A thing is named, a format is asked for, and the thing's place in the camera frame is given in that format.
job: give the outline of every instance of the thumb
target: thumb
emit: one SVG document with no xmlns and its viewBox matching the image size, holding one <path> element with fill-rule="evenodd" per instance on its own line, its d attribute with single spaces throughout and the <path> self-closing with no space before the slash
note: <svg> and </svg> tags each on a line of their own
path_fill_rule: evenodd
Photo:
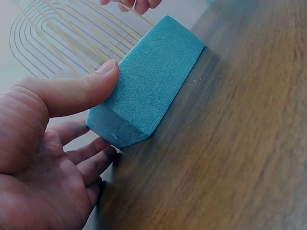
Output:
<svg viewBox="0 0 307 230">
<path fill-rule="evenodd" d="M 81 79 L 26 78 L 0 97 L 0 173 L 24 169 L 41 144 L 50 117 L 82 112 L 113 91 L 118 64 L 110 60 Z"/>
<path fill-rule="evenodd" d="M 25 79 L 17 86 L 37 95 L 50 117 L 68 116 L 103 102 L 113 91 L 119 76 L 118 64 L 109 60 L 96 72 L 81 79 Z"/>
</svg>

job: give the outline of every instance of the foam block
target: foam block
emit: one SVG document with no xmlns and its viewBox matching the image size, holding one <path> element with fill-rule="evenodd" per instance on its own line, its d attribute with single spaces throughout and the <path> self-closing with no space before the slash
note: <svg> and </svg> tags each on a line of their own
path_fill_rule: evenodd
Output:
<svg viewBox="0 0 307 230">
<path fill-rule="evenodd" d="M 87 126 L 119 149 L 148 139 L 204 47 L 180 23 L 163 18 L 120 62 L 116 88 L 90 109 Z"/>
</svg>

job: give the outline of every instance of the hand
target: hand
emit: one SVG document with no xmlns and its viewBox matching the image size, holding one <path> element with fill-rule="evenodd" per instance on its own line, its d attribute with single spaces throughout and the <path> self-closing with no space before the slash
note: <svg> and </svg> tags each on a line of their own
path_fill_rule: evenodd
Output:
<svg viewBox="0 0 307 230">
<path fill-rule="evenodd" d="M 85 134 L 85 121 L 49 118 L 96 106 L 114 89 L 119 69 L 109 61 L 75 79 L 27 78 L 0 97 L 0 229 L 81 230 L 116 150 L 98 138 L 64 152 Z"/>
<path fill-rule="evenodd" d="M 119 1 L 119 0 L 100 0 L 100 4 L 107 5 L 111 1 Z M 154 9 L 156 8 L 162 0 L 122 0 L 121 2 L 126 4 L 128 7 L 132 8 L 135 3 L 135 11 L 138 14 L 144 14 L 148 11 L 149 8 Z M 128 10 L 119 5 L 119 8 L 123 12 L 127 12 Z"/>
</svg>

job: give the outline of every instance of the bamboo skewer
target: bamboo skewer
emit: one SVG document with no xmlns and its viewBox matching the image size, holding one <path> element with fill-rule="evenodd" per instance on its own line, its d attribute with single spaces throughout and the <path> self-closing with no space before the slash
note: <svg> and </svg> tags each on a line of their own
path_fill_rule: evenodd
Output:
<svg viewBox="0 0 307 230">
<path fill-rule="evenodd" d="M 79 6 L 80 8 L 82 8 L 85 12 L 87 12 L 89 15 L 91 15 L 97 22 L 99 22 L 103 27 L 106 27 L 108 30 L 110 30 L 115 36 L 118 37 L 119 41 L 124 44 L 125 46 L 127 46 L 127 48 L 132 49 L 133 48 L 133 44 L 128 41 L 126 38 L 124 38 L 122 35 L 120 35 L 119 33 L 117 33 L 114 29 L 112 29 L 108 24 L 104 23 L 101 18 L 97 17 L 96 15 L 94 15 L 92 12 L 90 12 L 88 9 L 86 9 L 84 6 L 82 6 L 77 0 L 73 0 L 72 1 L 74 4 L 76 4 L 77 6 Z"/>
<path fill-rule="evenodd" d="M 75 53 L 75 55 L 80 58 L 81 61 L 88 67 L 88 69 L 92 72 L 95 72 L 94 67 L 92 67 L 86 60 L 85 58 L 79 54 L 75 46 L 73 46 L 69 40 L 62 34 L 62 32 L 54 25 L 53 22 L 42 12 L 42 10 L 37 6 L 35 1 L 31 2 L 32 5 L 36 8 L 36 10 L 44 17 L 44 19 L 49 23 L 49 25 L 52 27 L 52 29 L 66 42 L 66 44 L 72 49 L 72 51 Z"/>
<path fill-rule="evenodd" d="M 44 0 L 44 2 L 54 10 L 55 13 L 57 13 L 58 16 L 60 16 L 61 19 L 63 19 L 72 29 L 73 31 L 79 35 L 93 50 L 95 50 L 98 55 L 104 59 L 105 61 L 108 61 L 109 58 L 102 53 L 90 40 L 88 40 L 82 33 L 79 32 L 78 28 L 72 24 L 69 20 L 67 20 L 60 12 L 57 10 L 48 0 Z"/>
<path fill-rule="evenodd" d="M 33 21 L 29 18 L 29 16 L 24 12 L 22 7 L 19 4 L 16 4 L 17 7 L 20 9 L 21 13 L 25 16 L 31 26 L 35 29 L 36 33 L 50 46 L 50 48 L 58 55 L 58 58 L 77 76 L 82 77 L 78 71 L 74 69 L 74 67 L 63 57 L 63 55 L 58 51 L 57 48 L 45 37 L 45 35 L 38 29 L 38 27 L 33 23 Z"/>
<path fill-rule="evenodd" d="M 62 0 L 59 0 L 59 4 L 61 6 L 63 6 L 67 11 L 70 12 L 70 14 L 72 14 L 76 19 L 78 19 L 80 22 L 83 22 L 84 25 L 86 25 L 96 36 L 100 37 L 103 41 L 105 41 L 110 47 L 112 47 L 117 54 L 121 57 L 124 58 L 125 57 L 125 53 L 123 51 L 121 51 L 120 49 L 118 49 L 115 45 L 113 45 L 107 38 L 105 38 L 103 35 L 101 35 L 100 33 L 97 32 L 97 30 L 95 30 L 90 24 L 88 24 L 87 22 L 85 22 L 84 20 L 82 20 L 79 16 L 77 16 L 69 7 L 67 7 Z"/>
<path fill-rule="evenodd" d="M 135 15 L 137 15 L 139 18 L 141 18 L 142 20 L 144 20 L 145 22 L 147 22 L 150 26 L 154 26 L 150 21 L 148 21 L 146 18 L 142 17 L 141 15 L 139 15 L 134 9 L 128 7 L 125 3 L 123 2 L 119 2 L 119 4 L 124 7 L 125 9 L 127 9 L 130 12 L 133 12 Z"/>
<path fill-rule="evenodd" d="M 86 0 L 88 3 L 90 3 L 92 6 L 94 6 L 98 11 L 102 12 L 103 14 L 107 15 L 109 19 L 112 19 L 112 22 L 115 23 L 117 26 L 119 26 L 121 29 L 123 29 L 126 33 L 128 33 L 131 37 L 133 37 L 135 40 L 140 41 L 141 36 L 139 34 L 134 33 L 130 28 L 128 28 L 124 23 L 122 23 L 119 19 L 117 19 L 115 16 L 110 14 L 105 9 L 98 6 L 96 3 L 94 3 L 92 0 Z"/>
</svg>

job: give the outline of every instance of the wooden table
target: wooden table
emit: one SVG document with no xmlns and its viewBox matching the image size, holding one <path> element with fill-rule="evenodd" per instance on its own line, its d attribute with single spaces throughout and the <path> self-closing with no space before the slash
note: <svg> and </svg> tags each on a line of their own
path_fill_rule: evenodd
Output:
<svg viewBox="0 0 307 230">
<path fill-rule="evenodd" d="M 155 135 L 125 149 L 106 230 L 307 229 L 307 1 L 216 0 Z"/>
</svg>

